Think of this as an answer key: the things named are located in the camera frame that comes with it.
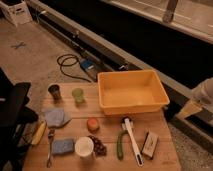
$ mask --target black panel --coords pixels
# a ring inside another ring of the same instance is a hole
[[[213,45],[98,0],[42,0],[189,88],[213,76]]]

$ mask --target handle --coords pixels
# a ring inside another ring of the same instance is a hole
[[[139,166],[142,166],[143,165],[143,159],[142,159],[142,156],[141,156],[140,151],[138,149],[138,145],[137,145],[137,143],[135,141],[135,138],[133,136],[132,128],[131,128],[129,119],[126,118],[124,120],[124,122],[125,122],[126,129],[127,129],[128,133],[129,133],[129,136],[130,136],[130,139],[131,139],[131,142],[132,142],[132,148],[133,148],[133,151],[135,153],[136,161],[137,161],[137,163],[138,163]]]
[[[50,168],[52,166],[51,156],[52,156],[52,142],[49,142],[49,153],[47,156],[47,167]]]

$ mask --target cucumber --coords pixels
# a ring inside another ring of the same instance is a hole
[[[123,155],[123,148],[122,148],[122,137],[123,135],[128,134],[127,130],[123,130],[118,134],[118,140],[117,140],[117,158],[119,160],[122,160]]]

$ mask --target concrete floor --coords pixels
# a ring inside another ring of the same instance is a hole
[[[11,47],[20,42],[26,45],[18,49]],[[13,83],[32,83],[29,107],[38,114],[42,114],[42,99],[50,83],[80,81],[60,73],[56,60],[59,55],[65,53],[75,52],[37,23],[31,22],[16,28],[5,19],[0,19],[0,66]],[[68,68],[67,72],[87,78],[78,65]],[[212,171],[213,156],[172,124],[168,125],[182,170]]]

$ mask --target cup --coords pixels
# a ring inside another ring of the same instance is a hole
[[[54,100],[61,99],[60,87],[57,84],[53,84],[48,88],[49,93],[52,95]]]
[[[75,142],[75,152],[84,162],[93,161],[94,143],[89,137],[81,137]]]
[[[81,88],[76,88],[72,91],[72,96],[75,99],[75,102],[83,103],[84,102],[84,91]]]

